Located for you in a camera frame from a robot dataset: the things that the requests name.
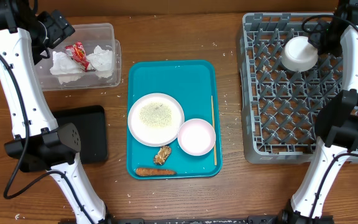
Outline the white napkin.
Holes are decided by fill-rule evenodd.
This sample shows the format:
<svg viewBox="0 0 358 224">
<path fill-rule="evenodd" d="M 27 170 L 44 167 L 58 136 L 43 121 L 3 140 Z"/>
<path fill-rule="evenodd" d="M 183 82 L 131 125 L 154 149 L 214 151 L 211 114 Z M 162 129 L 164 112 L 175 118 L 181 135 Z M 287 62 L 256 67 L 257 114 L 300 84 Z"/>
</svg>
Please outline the white napkin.
<svg viewBox="0 0 358 224">
<path fill-rule="evenodd" d="M 83 70 L 80 65 L 72 60 L 64 52 L 53 51 L 53 66 L 50 69 L 52 75 L 57 76 L 59 83 L 62 85 L 68 82 L 74 82 L 81 78 Z"/>
</svg>

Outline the red snack wrapper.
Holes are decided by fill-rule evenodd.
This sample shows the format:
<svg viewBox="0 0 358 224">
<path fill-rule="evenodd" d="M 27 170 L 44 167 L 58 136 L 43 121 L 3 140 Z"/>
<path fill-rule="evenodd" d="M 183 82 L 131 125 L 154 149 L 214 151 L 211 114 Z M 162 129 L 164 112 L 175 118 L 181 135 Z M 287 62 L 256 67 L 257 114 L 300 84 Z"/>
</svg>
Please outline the red snack wrapper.
<svg viewBox="0 0 358 224">
<path fill-rule="evenodd" d="M 86 58 L 85 48 L 81 42 L 75 42 L 73 45 L 67 45 L 65 52 L 74 60 L 82 70 L 88 72 L 93 69 L 91 63 Z"/>
</svg>

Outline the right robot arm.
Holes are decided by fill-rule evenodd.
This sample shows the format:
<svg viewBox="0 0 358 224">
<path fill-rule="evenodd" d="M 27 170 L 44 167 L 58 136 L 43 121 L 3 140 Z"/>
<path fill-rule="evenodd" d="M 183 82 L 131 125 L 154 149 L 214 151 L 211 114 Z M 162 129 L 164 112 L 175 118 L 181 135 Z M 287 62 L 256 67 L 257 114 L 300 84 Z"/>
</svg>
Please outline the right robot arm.
<svg viewBox="0 0 358 224">
<path fill-rule="evenodd" d="M 294 72 L 311 69 L 321 54 L 344 61 L 341 91 L 318 113 L 314 122 L 315 156 L 300 188 L 276 218 L 276 223 L 333 223 L 322 215 L 324 201 L 341 167 L 358 148 L 358 1 L 339 1 L 333 14 L 315 15 L 307 36 L 290 39 L 282 50 L 282 65 Z"/>
</svg>

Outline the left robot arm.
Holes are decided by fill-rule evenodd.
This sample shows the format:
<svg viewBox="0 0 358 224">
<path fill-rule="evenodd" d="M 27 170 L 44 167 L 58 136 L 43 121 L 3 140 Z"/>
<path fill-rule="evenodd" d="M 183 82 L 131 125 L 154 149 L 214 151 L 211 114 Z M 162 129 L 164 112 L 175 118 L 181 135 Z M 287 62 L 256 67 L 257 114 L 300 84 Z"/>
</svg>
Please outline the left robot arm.
<svg viewBox="0 0 358 224">
<path fill-rule="evenodd" d="M 58 184 L 77 223 L 112 223 L 82 166 L 79 131 L 72 123 L 58 125 L 35 68 L 74 31 L 60 11 L 39 12 L 35 1 L 0 0 L 0 82 L 13 135 L 4 147 L 17 160 L 16 172 L 40 172 Z"/>
</svg>

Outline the silver foil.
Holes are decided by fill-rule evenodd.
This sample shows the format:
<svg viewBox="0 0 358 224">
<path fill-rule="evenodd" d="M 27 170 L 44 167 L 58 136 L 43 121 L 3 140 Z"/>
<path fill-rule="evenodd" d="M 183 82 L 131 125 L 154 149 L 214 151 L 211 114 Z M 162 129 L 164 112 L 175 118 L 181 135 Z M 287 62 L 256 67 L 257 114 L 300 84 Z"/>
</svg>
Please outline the silver foil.
<svg viewBox="0 0 358 224">
<path fill-rule="evenodd" d="M 113 71 L 113 52 L 112 50 L 103 50 L 99 45 L 94 48 L 92 54 L 87 56 L 88 61 L 96 70 L 99 78 L 108 78 Z"/>
</svg>

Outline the pale green bowl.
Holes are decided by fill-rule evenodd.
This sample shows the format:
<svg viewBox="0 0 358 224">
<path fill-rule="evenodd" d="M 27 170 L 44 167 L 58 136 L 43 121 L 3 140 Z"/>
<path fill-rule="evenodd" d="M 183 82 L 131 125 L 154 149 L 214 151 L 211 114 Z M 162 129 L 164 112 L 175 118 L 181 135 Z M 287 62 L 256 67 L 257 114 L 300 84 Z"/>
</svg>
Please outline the pale green bowl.
<svg viewBox="0 0 358 224">
<path fill-rule="evenodd" d="M 282 65 L 293 72 L 311 69 L 318 61 L 318 50 L 305 36 L 290 39 L 282 50 Z"/>
</svg>

